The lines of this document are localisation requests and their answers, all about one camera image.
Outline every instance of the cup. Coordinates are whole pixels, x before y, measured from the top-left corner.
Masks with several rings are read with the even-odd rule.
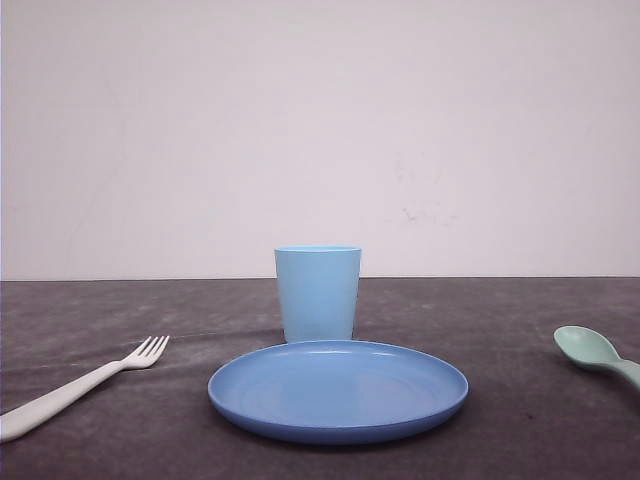
[[[292,245],[275,250],[285,340],[350,340],[359,247]]]

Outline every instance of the plate rim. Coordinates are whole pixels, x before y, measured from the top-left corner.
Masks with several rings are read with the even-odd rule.
[[[287,346],[293,346],[293,345],[301,345],[301,344],[368,344],[368,345],[376,345],[376,346],[383,346],[383,347],[390,347],[392,349],[399,349],[399,350],[404,350],[406,352],[412,353],[412,354],[419,354],[421,356],[425,356],[430,358],[431,360],[435,360],[436,363],[440,363],[443,364],[445,367],[448,367],[450,369],[453,370],[453,372],[455,372],[456,376],[459,377],[464,385],[464,389],[463,392],[456,397],[455,401],[452,401],[451,404],[449,406],[447,406],[446,408],[443,409],[439,409],[436,411],[433,411],[427,415],[420,415],[417,417],[413,417],[413,418],[409,418],[407,420],[402,420],[399,422],[387,422],[387,423],[369,423],[369,424],[362,424],[362,425],[336,425],[336,426],[325,426],[325,425],[300,425],[300,424],[294,424],[294,423],[283,423],[283,422],[273,422],[273,421],[269,421],[269,420],[264,420],[258,417],[254,417],[251,415],[246,415],[244,413],[237,413],[234,410],[228,408],[227,406],[225,406],[223,404],[223,402],[221,402],[218,398],[216,398],[216,395],[213,391],[213,382],[215,381],[215,378],[217,375],[219,375],[219,373],[221,371],[223,371],[227,366],[234,364],[238,361],[244,360],[248,357],[252,357],[254,355],[257,355],[259,353],[265,352],[267,350],[274,350],[274,349],[281,349],[281,348],[286,348]],[[273,425],[275,427],[280,427],[280,428],[295,428],[295,429],[309,429],[309,430],[325,430],[325,431],[330,431],[330,430],[357,430],[357,429],[366,429],[366,428],[387,428],[387,427],[392,427],[392,426],[400,426],[400,425],[404,425],[404,424],[409,424],[409,423],[414,423],[414,422],[420,422],[420,421],[426,421],[430,418],[436,417],[438,415],[442,415],[445,413],[448,413],[450,411],[456,411],[461,405],[462,403],[464,403],[464,400],[466,399],[467,395],[469,394],[469,381],[467,380],[467,377],[465,377],[465,375],[454,365],[450,364],[449,362],[442,360],[441,358],[438,358],[434,355],[430,355],[428,353],[422,352],[420,350],[415,350],[412,348],[408,348],[408,347],[402,347],[400,345],[394,345],[394,344],[390,344],[390,343],[382,343],[382,342],[372,342],[372,341],[368,341],[368,340],[306,340],[306,341],[302,341],[302,342],[292,342],[292,343],[281,343],[278,345],[270,345],[268,347],[264,347],[264,348],[260,348],[258,350],[254,350],[248,353],[244,353],[242,355],[237,356],[236,358],[228,361],[227,363],[225,363],[224,365],[222,365],[220,368],[218,368],[213,375],[211,375],[211,378],[209,378],[209,381],[207,382],[207,393],[209,395],[209,399],[211,400],[211,402],[213,403],[213,405],[216,407],[216,409],[218,409],[220,411],[220,413],[229,413],[232,415],[237,415],[239,417],[242,417],[243,419],[249,420],[251,422],[256,422],[256,423],[260,423],[263,425]]]

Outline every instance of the plate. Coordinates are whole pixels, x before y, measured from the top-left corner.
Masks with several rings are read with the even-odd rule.
[[[383,442],[447,420],[469,391],[437,357],[356,340],[288,343],[248,353],[209,380],[216,409],[236,425],[299,443]]]

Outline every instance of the plastic spoon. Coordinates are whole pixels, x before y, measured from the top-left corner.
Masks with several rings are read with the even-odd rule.
[[[620,358],[611,342],[585,327],[560,327],[553,333],[560,350],[579,367],[587,370],[613,370],[640,390],[640,365]]]

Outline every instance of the plastic fork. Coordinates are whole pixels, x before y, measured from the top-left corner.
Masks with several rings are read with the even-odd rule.
[[[109,362],[52,392],[11,410],[0,417],[0,442],[18,438],[46,422],[89,390],[122,370],[137,370],[153,365],[169,337],[149,337],[122,360]]]

